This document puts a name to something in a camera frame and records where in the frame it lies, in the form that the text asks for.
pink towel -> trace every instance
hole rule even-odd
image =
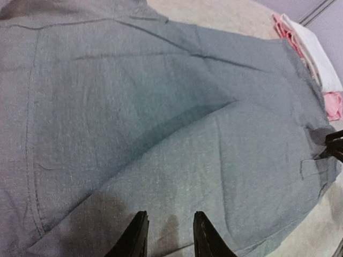
[[[325,110],[329,121],[342,117],[342,95],[340,92],[324,93]]]
[[[294,49],[294,51],[297,52],[297,54],[300,56],[300,58],[304,58],[303,54],[301,53],[298,43],[293,36],[293,31],[289,29],[280,19],[280,16],[277,14],[273,14],[273,19],[275,21],[274,28],[279,34],[279,37],[281,39],[287,39],[290,46]]]

folded clothes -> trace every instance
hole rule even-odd
[[[342,118],[342,95],[340,92],[324,93],[325,110],[329,121]]]
[[[273,19],[279,37],[288,40],[310,70],[313,79],[321,86],[329,121],[340,119],[342,117],[340,92],[343,91],[343,87],[317,36],[309,29],[291,21],[285,14],[274,14]]]
[[[297,52],[300,58],[304,58],[302,55],[296,38],[294,37],[294,33],[291,29],[289,29],[284,23],[282,23],[281,16],[278,14],[273,14],[273,19],[275,21],[274,28],[277,31],[279,37],[281,39],[287,39],[290,46]]]

wall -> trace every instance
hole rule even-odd
[[[307,27],[313,31],[343,83],[343,0],[337,0]]]
[[[287,14],[292,20],[299,21],[322,0],[255,0],[275,12]]]

gray garment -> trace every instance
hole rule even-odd
[[[203,210],[264,256],[335,180],[323,97],[287,41],[139,1],[20,2],[0,12],[1,255],[104,256],[147,210],[149,254],[189,256]]]

black object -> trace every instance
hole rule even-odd
[[[202,211],[194,215],[193,232],[196,257],[237,257]]]
[[[146,211],[139,211],[105,257],[147,257],[147,217]],[[196,257],[237,257],[202,211],[194,215],[193,232]]]
[[[325,144],[327,153],[333,155],[343,162],[343,130],[331,133],[326,136]]]
[[[148,214],[139,211],[105,257],[147,257]]]

